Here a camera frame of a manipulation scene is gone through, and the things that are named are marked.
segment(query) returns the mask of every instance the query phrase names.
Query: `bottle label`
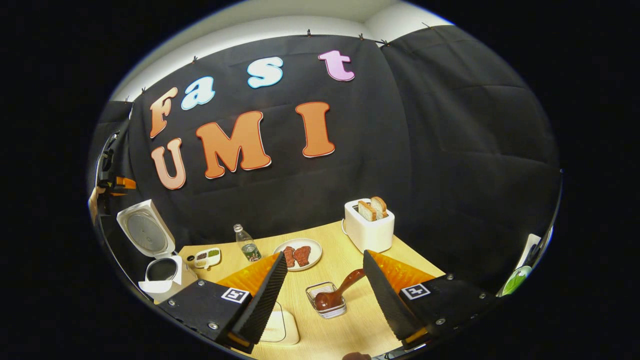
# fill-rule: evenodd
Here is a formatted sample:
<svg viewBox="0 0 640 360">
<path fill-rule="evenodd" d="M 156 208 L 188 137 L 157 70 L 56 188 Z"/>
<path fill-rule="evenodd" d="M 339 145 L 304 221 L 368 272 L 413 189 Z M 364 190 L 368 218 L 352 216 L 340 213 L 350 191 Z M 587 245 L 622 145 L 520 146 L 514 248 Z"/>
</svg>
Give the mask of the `bottle label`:
<svg viewBox="0 0 640 360">
<path fill-rule="evenodd" d="M 246 244 L 242 247 L 242 252 L 248 261 L 258 261 L 262 258 L 262 255 L 255 244 Z"/>
</svg>

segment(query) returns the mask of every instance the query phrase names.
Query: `toast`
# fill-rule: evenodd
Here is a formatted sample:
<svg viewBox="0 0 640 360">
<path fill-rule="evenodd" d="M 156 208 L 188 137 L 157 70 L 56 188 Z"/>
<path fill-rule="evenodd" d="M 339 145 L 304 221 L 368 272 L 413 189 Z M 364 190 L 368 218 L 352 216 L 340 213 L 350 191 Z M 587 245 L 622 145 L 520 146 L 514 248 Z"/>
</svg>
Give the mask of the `toast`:
<svg viewBox="0 0 640 360">
<path fill-rule="evenodd" d="M 362 200 L 358 201 L 358 213 L 367 219 L 367 221 L 375 221 L 377 217 L 376 210 Z"/>
<path fill-rule="evenodd" d="M 387 215 L 387 204 L 382 201 L 381 198 L 374 196 L 371 198 L 371 207 L 376 210 L 376 219 L 380 220 L 381 218 L 386 218 Z"/>
</svg>

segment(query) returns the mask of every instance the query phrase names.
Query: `plate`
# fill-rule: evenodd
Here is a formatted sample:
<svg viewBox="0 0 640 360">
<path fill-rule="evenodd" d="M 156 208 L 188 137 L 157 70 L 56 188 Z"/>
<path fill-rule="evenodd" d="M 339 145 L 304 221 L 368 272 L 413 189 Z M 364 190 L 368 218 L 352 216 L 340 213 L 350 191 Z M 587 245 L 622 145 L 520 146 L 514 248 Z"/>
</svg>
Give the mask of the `plate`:
<svg viewBox="0 0 640 360">
<path fill-rule="evenodd" d="M 289 268 L 289 271 L 302 271 L 305 269 L 310 268 L 311 266 L 314 266 L 318 260 L 320 260 L 320 257 L 322 256 L 322 246 L 320 246 L 320 244 L 318 244 L 317 241 L 315 240 L 311 240 L 311 239 L 307 239 L 307 238 L 297 238 L 297 239 L 291 239 L 288 241 L 285 241 L 283 243 L 280 244 L 280 246 L 278 246 L 273 253 L 277 254 L 280 251 L 284 251 L 284 249 L 290 246 L 292 247 L 294 250 L 296 250 L 299 247 L 303 247 L 303 246 L 309 246 L 311 247 L 311 253 L 309 253 L 309 264 L 305 265 L 305 266 L 300 266 L 298 265 L 298 262 L 295 261 L 295 265 L 291 268 Z"/>
<path fill-rule="evenodd" d="M 195 255 L 195 259 L 193 260 L 193 265 L 196 268 L 208 269 L 210 266 L 214 266 L 220 262 L 221 254 L 222 252 L 220 251 L 219 247 L 212 247 L 211 249 L 199 251 Z"/>
</svg>

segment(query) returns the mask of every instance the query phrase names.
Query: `meat slice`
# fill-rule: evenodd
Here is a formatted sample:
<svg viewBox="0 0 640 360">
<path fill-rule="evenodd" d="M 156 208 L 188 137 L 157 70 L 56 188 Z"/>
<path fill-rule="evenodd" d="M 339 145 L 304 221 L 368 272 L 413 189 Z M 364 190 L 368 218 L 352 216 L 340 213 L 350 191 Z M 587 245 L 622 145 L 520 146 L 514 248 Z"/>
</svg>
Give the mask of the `meat slice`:
<svg viewBox="0 0 640 360">
<path fill-rule="evenodd" d="M 287 261 L 287 268 L 296 266 L 296 261 L 293 259 L 293 248 L 287 246 L 284 248 L 284 259 Z"/>
<path fill-rule="evenodd" d="M 293 252 L 293 258 L 298 262 L 298 265 L 305 266 L 309 265 L 309 254 L 311 254 L 311 247 L 303 246 Z"/>
</svg>

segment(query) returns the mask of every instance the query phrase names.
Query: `orange letter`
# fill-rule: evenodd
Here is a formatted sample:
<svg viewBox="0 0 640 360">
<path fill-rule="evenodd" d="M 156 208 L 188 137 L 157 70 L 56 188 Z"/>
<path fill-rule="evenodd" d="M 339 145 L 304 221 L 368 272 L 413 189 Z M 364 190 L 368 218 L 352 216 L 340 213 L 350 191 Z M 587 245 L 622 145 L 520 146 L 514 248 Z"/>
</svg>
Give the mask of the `orange letter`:
<svg viewBox="0 0 640 360">
<path fill-rule="evenodd" d="M 160 131 L 164 130 L 166 120 L 162 118 L 162 115 L 169 116 L 169 112 L 171 112 L 171 99 L 169 98 L 175 97 L 177 94 L 178 88 L 173 87 L 151 104 L 151 138 L 155 138 Z"/>
<path fill-rule="evenodd" d="M 327 110 L 329 104 L 326 102 L 306 102 L 296 107 L 296 113 L 302 115 L 302 121 L 305 122 L 307 146 L 302 150 L 302 155 L 308 158 L 329 155 L 335 150 L 326 131 L 324 114 Z"/>
<path fill-rule="evenodd" d="M 225 174 L 225 168 L 218 163 L 216 155 L 231 171 L 236 172 L 238 155 L 242 150 L 240 167 L 245 170 L 266 167 L 271 164 L 271 158 L 264 153 L 260 138 L 260 121 L 262 113 L 249 111 L 238 116 L 231 138 L 225 134 L 215 122 L 200 126 L 196 135 L 202 140 L 207 171 L 204 175 L 208 179 L 215 179 Z"/>
<path fill-rule="evenodd" d="M 187 174 L 184 171 L 184 164 L 182 163 L 182 156 L 180 155 L 180 145 L 182 140 L 175 138 L 167 144 L 166 148 L 171 151 L 173 156 L 173 164 L 175 165 L 175 177 L 169 176 L 169 172 L 166 169 L 164 163 L 164 147 L 158 147 L 151 152 L 151 158 L 156 163 L 156 171 L 158 171 L 158 177 L 160 182 L 165 188 L 175 190 L 182 188 L 184 182 L 187 180 Z"/>
</svg>

